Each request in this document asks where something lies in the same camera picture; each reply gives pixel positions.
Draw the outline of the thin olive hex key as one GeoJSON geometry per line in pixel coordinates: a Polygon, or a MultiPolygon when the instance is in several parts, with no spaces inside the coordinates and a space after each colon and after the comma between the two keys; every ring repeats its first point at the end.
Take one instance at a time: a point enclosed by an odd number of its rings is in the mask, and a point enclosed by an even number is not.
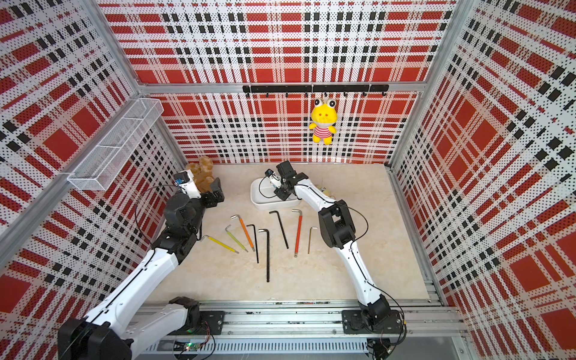
{"type": "Polygon", "coordinates": [[[307,254],[311,253],[311,241],[312,241],[312,235],[314,233],[315,230],[318,230],[317,226],[312,226],[309,229],[309,233],[308,233],[308,241],[307,241],[307,254]]]}

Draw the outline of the small yellow keychain toy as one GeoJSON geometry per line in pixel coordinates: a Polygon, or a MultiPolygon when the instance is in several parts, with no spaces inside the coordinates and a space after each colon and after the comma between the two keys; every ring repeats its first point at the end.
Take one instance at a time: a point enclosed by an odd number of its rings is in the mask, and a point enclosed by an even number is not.
{"type": "Polygon", "coordinates": [[[325,195],[326,197],[329,197],[333,200],[335,199],[335,195],[328,188],[323,187],[319,184],[316,187],[319,190],[319,192],[322,193],[323,195],[325,195]]]}

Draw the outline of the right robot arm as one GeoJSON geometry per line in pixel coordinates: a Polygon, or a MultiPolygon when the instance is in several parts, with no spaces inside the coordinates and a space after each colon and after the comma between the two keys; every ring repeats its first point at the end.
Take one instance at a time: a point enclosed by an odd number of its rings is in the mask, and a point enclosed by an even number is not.
{"type": "Polygon", "coordinates": [[[316,211],[323,241],[342,259],[360,308],[361,325],[357,329],[380,334],[390,332],[403,337],[406,331],[403,312],[392,309],[386,292],[374,284],[359,252],[356,227],[350,214],[353,208],[342,199],[325,195],[307,175],[297,173],[289,161],[276,168],[276,171],[265,171],[274,195],[281,200],[294,195],[316,211]]]}

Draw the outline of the green hex key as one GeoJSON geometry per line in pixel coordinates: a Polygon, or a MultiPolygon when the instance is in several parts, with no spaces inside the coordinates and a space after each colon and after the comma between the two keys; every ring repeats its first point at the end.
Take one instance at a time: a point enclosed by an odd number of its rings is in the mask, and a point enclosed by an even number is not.
{"type": "Polygon", "coordinates": [[[234,234],[230,231],[231,228],[231,224],[229,224],[228,226],[226,226],[225,231],[226,234],[243,250],[248,252],[247,248],[234,236],[234,234]]]}

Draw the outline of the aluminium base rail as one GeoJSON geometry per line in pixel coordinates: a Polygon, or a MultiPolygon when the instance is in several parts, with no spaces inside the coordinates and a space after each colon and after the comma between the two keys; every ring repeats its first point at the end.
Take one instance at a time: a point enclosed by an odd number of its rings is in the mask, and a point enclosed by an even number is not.
{"type": "Polygon", "coordinates": [[[353,301],[206,301],[200,310],[207,328],[182,328],[145,349],[141,358],[216,359],[219,355],[358,354],[372,356],[391,346],[391,359],[474,359],[464,321],[453,307],[408,301],[401,311],[406,331],[359,331],[353,301]],[[203,343],[197,352],[174,352],[176,341],[203,343]]]}

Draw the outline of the yellow hex key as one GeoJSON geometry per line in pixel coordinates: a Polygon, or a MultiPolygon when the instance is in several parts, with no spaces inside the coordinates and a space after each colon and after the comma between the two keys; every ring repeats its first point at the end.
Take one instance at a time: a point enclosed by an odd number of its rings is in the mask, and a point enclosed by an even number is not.
{"type": "Polygon", "coordinates": [[[234,254],[239,254],[239,252],[238,252],[236,249],[228,246],[227,244],[224,244],[223,242],[217,240],[216,238],[211,237],[210,235],[204,235],[204,236],[202,236],[202,238],[200,239],[200,241],[203,241],[203,240],[206,240],[206,239],[208,239],[208,240],[211,241],[211,242],[214,242],[215,244],[221,246],[222,248],[227,249],[228,251],[231,251],[231,252],[234,253],[234,254]]]}

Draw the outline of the thin black hex key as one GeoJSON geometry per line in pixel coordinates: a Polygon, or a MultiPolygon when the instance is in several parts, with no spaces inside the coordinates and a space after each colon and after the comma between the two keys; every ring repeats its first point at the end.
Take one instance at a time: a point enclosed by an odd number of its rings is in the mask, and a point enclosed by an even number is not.
{"type": "Polygon", "coordinates": [[[256,254],[256,263],[259,264],[260,263],[260,256],[259,256],[259,251],[258,251],[256,226],[254,224],[248,224],[247,227],[251,228],[253,230],[253,237],[252,237],[253,238],[253,250],[256,254]]]}

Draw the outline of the long black hex key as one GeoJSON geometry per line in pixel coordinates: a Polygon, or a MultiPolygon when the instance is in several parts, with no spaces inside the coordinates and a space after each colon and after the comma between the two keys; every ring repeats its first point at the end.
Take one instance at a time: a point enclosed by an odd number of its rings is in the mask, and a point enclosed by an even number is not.
{"type": "Polygon", "coordinates": [[[268,229],[258,229],[258,233],[266,235],[266,282],[270,282],[270,233],[268,229]]]}

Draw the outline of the white plastic storage box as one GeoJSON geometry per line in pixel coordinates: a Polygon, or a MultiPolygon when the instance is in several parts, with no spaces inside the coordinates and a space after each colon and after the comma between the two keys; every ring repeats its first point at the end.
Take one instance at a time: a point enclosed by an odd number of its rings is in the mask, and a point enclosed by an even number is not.
{"type": "Polygon", "coordinates": [[[274,193],[275,188],[267,178],[255,179],[250,185],[250,201],[260,211],[274,211],[285,208],[295,208],[301,202],[294,195],[286,200],[280,199],[274,193]]]}

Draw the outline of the green circuit board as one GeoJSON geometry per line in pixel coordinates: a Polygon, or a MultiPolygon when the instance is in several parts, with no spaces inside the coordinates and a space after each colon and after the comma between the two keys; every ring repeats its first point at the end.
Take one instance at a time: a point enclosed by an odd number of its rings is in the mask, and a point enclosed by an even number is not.
{"type": "Polygon", "coordinates": [[[173,351],[176,353],[197,352],[203,348],[203,343],[176,341],[173,344],[173,351]]]}

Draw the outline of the brown teddy bear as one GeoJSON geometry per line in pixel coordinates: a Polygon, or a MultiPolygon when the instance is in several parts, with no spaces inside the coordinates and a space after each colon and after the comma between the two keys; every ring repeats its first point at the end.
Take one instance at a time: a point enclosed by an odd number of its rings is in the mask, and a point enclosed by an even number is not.
{"type": "Polygon", "coordinates": [[[209,157],[202,156],[196,163],[189,163],[186,170],[193,173],[193,181],[200,193],[205,193],[211,190],[210,185],[215,180],[213,176],[213,162],[209,157]]]}

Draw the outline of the black hook rail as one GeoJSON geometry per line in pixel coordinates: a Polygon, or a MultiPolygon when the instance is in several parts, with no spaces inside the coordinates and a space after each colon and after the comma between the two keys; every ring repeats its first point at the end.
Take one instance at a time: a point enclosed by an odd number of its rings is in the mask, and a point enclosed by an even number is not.
{"type": "Polygon", "coordinates": [[[390,85],[243,85],[242,91],[245,94],[265,94],[272,93],[361,93],[367,94],[369,92],[385,93],[390,89],[390,85]]]}

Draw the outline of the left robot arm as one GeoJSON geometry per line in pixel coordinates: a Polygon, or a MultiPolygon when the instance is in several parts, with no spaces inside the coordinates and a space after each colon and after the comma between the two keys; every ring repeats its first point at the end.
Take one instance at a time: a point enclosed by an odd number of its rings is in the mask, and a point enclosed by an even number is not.
{"type": "Polygon", "coordinates": [[[200,193],[192,176],[188,170],[175,175],[177,192],[164,209],[166,228],[136,269],[83,318],[68,319],[58,330],[60,359],[135,359],[171,332],[203,327],[197,301],[182,296],[129,325],[144,301],[199,241],[206,210],[224,201],[220,179],[200,193]]]}

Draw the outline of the orange hex key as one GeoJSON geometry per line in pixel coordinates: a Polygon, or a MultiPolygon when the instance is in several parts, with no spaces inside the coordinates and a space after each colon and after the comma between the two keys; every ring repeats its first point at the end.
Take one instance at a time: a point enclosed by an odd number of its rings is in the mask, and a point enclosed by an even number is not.
{"type": "Polygon", "coordinates": [[[247,229],[247,227],[246,227],[246,225],[245,225],[245,222],[242,220],[242,217],[241,217],[240,215],[238,215],[238,214],[234,214],[234,215],[232,215],[232,216],[230,217],[230,219],[231,219],[231,220],[236,219],[236,220],[239,221],[239,223],[241,224],[241,228],[243,229],[244,234],[245,234],[245,236],[246,236],[246,238],[247,238],[247,241],[248,241],[248,244],[249,244],[250,248],[252,249],[253,252],[256,252],[256,249],[255,249],[255,247],[254,247],[254,243],[252,242],[252,239],[251,239],[251,237],[250,237],[250,235],[249,235],[249,233],[248,233],[248,229],[247,229]]]}

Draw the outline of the yellow frog plush toy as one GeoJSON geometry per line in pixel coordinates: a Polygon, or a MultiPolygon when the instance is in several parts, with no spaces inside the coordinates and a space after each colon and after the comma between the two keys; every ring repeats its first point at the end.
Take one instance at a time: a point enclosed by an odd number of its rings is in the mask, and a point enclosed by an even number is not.
{"type": "Polygon", "coordinates": [[[323,101],[318,98],[314,100],[314,108],[310,115],[312,123],[309,125],[309,129],[313,131],[315,143],[332,144],[333,136],[336,133],[335,124],[338,120],[336,104],[334,99],[323,101]]]}

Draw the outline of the red hex key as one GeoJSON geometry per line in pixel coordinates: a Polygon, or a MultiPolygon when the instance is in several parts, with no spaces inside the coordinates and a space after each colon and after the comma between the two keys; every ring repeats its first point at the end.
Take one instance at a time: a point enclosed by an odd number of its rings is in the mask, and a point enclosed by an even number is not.
{"type": "Polygon", "coordinates": [[[302,210],[297,209],[297,208],[291,209],[291,212],[298,214],[298,226],[297,226],[297,231],[296,231],[296,236],[295,236],[295,250],[294,250],[294,257],[297,258],[298,254],[299,254],[299,244],[300,244],[300,237],[301,237],[301,231],[302,231],[303,214],[302,214],[302,210]]]}

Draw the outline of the black medium hex key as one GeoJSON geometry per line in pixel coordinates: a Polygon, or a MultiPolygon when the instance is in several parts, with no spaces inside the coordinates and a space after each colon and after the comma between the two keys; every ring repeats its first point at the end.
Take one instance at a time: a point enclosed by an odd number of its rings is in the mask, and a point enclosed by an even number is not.
{"type": "Polygon", "coordinates": [[[279,226],[280,226],[280,231],[281,231],[281,234],[282,234],[282,237],[283,237],[283,242],[284,242],[284,244],[285,244],[285,246],[286,246],[286,249],[290,249],[289,243],[288,243],[288,240],[287,240],[287,236],[286,236],[286,233],[285,233],[284,225],[283,225],[283,222],[282,222],[281,215],[280,215],[279,211],[273,210],[273,211],[270,211],[269,214],[271,214],[271,215],[276,215],[276,216],[277,216],[277,220],[278,220],[278,223],[279,223],[279,226]]]}

